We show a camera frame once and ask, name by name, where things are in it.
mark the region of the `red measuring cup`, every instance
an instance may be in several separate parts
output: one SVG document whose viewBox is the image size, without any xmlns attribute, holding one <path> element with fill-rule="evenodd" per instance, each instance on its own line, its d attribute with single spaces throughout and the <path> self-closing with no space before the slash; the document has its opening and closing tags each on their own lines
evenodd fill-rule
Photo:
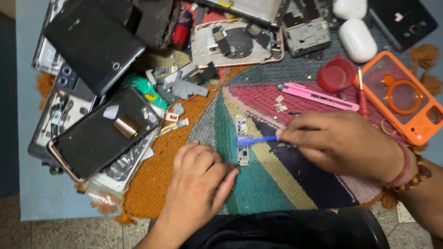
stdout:
<svg viewBox="0 0 443 249">
<path fill-rule="evenodd" d="M 352 85 L 356 74 L 354 64 L 340 53 L 319 70 L 317 82 L 323 90 L 337 92 Z"/>
</svg>

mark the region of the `box cutter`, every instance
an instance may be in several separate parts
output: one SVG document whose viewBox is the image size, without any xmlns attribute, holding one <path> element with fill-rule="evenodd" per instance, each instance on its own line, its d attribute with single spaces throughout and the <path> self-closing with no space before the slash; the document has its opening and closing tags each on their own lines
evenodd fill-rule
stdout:
<svg viewBox="0 0 443 249">
<path fill-rule="evenodd" d="M 334 98 L 322 93 L 314 92 L 306 89 L 305 86 L 295 84 L 295 83 L 280 83 L 277 86 L 278 90 L 288 93 L 291 95 L 295 95 L 298 97 L 302 97 L 305 99 L 309 99 L 312 101 L 316 101 L 318 103 L 322 103 L 325 105 L 329 105 L 335 108 L 343 109 L 343 110 L 352 110 L 358 111 L 360 106 L 351 102 L 343 101 L 338 98 Z"/>
</svg>

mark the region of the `red screwdriver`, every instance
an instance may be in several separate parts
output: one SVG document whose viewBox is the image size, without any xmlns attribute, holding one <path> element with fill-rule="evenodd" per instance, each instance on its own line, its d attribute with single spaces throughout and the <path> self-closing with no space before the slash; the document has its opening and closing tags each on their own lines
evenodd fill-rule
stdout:
<svg viewBox="0 0 443 249">
<path fill-rule="evenodd" d="M 358 68 L 358 79 L 360 80 L 360 109 L 358 112 L 367 120 L 369 120 L 368 102 L 366 101 L 366 94 L 363 91 L 363 79 L 361 77 L 361 68 Z"/>
</svg>

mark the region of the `hand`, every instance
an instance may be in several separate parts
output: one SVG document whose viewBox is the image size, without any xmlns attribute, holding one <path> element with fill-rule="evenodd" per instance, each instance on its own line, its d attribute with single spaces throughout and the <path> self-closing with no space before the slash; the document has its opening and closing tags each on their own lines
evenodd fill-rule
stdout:
<svg viewBox="0 0 443 249">
<path fill-rule="evenodd" d="M 402 171 L 400 146 L 352 111 L 304 113 L 279 135 L 321 169 L 389 183 Z"/>
<path fill-rule="evenodd" d="M 222 208 L 239 170 L 198 141 L 182 146 L 174 158 L 166 202 L 153 227 L 163 242 L 179 247 Z"/>
</svg>

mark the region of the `blue table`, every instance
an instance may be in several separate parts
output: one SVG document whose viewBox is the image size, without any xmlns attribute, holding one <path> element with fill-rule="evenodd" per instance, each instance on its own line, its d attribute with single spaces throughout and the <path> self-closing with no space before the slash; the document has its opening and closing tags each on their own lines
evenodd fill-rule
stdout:
<svg viewBox="0 0 443 249">
<path fill-rule="evenodd" d="M 441 0 L 422 0 L 437 21 L 443 25 Z M 66 175 L 52 176 L 48 167 L 28 155 L 27 146 L 40 117 L 38 105 L 42 97 L 36 89 L 36 75 L 31 68 L 37 40 L 49 0 L 17 0 L 17 95 L 19 126 L 20 204 L 22 221 L 100 216 L 89 205 L 89 197 L 74 190 Z M 439 28 L 421 43 L 432 43 L 443 51 L 443 28 Z M 443 79 L 443 62 L 431 72 Z M 443 103 L 443 95 L 437 97 Z M 443 129 L 429 141 L 423 153 L 426 158 L 443 166 Z"/>
</svg>

